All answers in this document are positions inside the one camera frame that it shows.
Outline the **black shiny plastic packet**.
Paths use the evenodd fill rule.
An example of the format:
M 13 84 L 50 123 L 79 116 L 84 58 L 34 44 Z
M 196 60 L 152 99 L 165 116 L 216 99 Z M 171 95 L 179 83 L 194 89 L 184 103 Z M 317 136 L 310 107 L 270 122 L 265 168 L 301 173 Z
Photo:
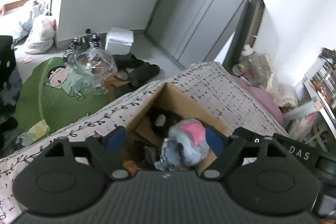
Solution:
M 136 164 L 141 169 L 156 170 L 155 162 L 159 161 L 159 147 L 148 145 L 147 143 L 135 140 L 134 151 L 136 155 Z

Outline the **grey-blue fluffy plush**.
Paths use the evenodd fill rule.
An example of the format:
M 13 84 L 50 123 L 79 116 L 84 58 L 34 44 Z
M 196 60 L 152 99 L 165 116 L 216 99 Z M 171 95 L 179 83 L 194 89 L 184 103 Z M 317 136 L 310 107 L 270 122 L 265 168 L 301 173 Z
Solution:
M 154 166 L 161 171 L 186 170 L 203 161 L 209 151 L 204 125 L 197 119 L 184 119 L 169 128 Z

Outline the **black frilly scrunchie pouch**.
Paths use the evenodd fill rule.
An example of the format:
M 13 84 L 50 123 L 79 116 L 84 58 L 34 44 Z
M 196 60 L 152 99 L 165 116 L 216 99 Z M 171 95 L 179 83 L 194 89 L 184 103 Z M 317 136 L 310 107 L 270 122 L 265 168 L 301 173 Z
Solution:
M 171 126 L 183 120 L 183 118 L 172 111 L 152 106 L 146 113 L 150 121 L 150 128 L 155 135 L 166 138 Z

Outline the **brown cardboard box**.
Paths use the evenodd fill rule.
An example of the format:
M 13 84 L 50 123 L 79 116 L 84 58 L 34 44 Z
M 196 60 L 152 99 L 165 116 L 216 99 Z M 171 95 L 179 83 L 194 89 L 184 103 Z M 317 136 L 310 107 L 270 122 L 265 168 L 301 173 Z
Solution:
M 133 168 L 203 172 L 216 159 L 206 130 L 227 126 L 173 84 L 165 83 L 126 124 L 123 162 Z

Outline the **pink pillow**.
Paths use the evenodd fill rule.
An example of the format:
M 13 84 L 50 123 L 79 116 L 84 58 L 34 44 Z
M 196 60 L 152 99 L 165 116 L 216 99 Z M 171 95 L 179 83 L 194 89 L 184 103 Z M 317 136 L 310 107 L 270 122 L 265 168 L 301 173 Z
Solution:
M 234 76 L 234 79 L 242 86 L 280 125 L 284 124 L 282 112 L 275 104 L 272 95 L 264 89 L 249 86 L 244 80 Z

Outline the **white desk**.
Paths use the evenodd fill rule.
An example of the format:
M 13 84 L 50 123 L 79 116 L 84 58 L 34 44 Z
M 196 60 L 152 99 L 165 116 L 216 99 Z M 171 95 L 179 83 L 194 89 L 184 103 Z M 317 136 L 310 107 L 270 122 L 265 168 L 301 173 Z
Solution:
M 296 87 L 298 106 L 284 114 L 290 138 L 335 153 L 335 77 L 304 78 Z

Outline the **patterned white bedspread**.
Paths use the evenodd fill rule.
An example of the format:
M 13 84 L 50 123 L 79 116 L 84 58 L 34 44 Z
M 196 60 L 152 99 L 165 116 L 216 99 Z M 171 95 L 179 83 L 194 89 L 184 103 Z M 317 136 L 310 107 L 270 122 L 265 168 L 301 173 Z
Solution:
M 238 127 L 245 127 L 260 135 L 287 135 L 282 125 L 220 63 L 197 63 L 178 75 L 146 84 L 89 117 L 1 159 L 1 223 L 11 223 L 21 214 L 11 190 L 13 180 L 43 149 L 58 137 L 83 141 L 95 133 L 104 136 L 117 126 L 130 125 L 131 120 L 164 83 L 172 83 L 213 114 L 227 126 L 229 134 Z

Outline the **green cartoon floor mat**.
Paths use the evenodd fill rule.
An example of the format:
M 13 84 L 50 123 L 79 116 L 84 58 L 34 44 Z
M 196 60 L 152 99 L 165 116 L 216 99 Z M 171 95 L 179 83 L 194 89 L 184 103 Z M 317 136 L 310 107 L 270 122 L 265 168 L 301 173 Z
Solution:
M 108 104 L 104 92 L 95 93 L 80 86 L 83 80 L 73 72 L 64 83 L 52 87 L 50 78 L 64 69 L 62 59 L 52 57 L 40 63 L 26 79 L 15 113 L 19 132 L 32 131 L 34 125 L 42 124 L 48 126 L 47 133 L 51 134 Z

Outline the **white crumpled bags by chair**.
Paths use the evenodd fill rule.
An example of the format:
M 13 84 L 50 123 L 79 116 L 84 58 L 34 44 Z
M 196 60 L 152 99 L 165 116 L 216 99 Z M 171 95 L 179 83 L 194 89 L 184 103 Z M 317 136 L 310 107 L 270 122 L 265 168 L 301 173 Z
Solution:
M 250 85 L 268 91 L 278 107 L 298 106 L 295 88 L 278 82 L 269 54 L 257 53 L 249 45 L 245 45 L 239 63 L 248 65 L 247 71 L 240 77 L 245 78 Z

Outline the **clear plastic bag on floor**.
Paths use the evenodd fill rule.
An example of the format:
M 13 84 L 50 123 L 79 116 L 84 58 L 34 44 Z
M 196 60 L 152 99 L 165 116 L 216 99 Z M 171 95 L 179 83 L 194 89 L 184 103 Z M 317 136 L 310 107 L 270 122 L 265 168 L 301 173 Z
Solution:
M 112 55 L 101 48 L 75 51 L 66 61 L 67 67 L 84 77 L 84 83 L 97 88 L 109 76 L 117 73 L 118 68 Z

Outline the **black shoes on floor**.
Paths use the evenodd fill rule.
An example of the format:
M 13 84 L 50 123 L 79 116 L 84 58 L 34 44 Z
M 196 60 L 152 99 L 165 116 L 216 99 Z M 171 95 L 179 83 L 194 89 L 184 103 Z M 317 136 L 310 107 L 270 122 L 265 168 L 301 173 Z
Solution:
M 113 86 L 114 98 L 120 98 L 125 94 L 134 92 L 161 72 L 161 68 L 158 65 L 140 60 L 132 53 L 113 55 L 113 59 L 117 68 L 127 75 L 125 84 Z

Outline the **grey drawer organizer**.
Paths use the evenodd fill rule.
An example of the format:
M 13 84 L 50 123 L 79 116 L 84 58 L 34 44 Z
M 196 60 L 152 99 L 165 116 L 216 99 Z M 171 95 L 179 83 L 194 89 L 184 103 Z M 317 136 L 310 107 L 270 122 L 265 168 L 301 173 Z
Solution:
M 335 109 L 335 50 L 322 48 L 317 61 L 321 61 L 322 65 L 310 82 L 323 95 L 327 104 Z

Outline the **white small appliance box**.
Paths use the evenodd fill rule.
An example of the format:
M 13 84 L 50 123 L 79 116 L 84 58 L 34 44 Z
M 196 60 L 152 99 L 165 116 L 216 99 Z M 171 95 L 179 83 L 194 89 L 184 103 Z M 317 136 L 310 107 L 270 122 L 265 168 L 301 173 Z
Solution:
M 125 55 L 130 52 L 133 42 L 133 31 L 112 27 L 106 33 L 105 50 L 110 55 Z

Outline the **white plastic bags on floor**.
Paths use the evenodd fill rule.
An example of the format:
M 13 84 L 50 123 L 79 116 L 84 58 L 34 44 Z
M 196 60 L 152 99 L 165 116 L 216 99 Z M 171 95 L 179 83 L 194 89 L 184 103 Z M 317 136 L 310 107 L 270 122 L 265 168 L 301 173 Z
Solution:
M 18 41 L 25 39 L 23 48 L 31 55 L 42 54 L 54 44 L 56 20 L 48 15 L 45 0 L 29 0 L 22 7 L 19 18 L 21 32 Z

